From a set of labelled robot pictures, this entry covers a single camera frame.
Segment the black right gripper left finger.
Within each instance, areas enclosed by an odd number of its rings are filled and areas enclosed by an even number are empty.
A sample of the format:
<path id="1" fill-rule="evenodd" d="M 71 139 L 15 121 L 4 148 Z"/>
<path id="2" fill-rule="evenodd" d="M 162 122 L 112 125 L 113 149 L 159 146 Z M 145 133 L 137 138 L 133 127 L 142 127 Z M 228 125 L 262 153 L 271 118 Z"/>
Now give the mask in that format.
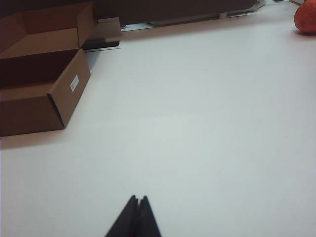
<path id="1" fill-rule="evenodd" d="M 108 230 L 106 237 L 133 237 L 138 213 L 138 198 L 132 195 Z"/>

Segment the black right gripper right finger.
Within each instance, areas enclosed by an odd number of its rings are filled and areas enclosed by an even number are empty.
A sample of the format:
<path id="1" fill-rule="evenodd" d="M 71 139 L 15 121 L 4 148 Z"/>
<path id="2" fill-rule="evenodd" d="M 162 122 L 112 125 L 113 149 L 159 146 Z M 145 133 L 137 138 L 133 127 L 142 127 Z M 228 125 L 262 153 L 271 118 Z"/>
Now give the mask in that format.
<path id="1" fill-rule="evenodd" d="M 134 234 L 135 237 L 162 237 L 147 196 L 138 205 Z"/>

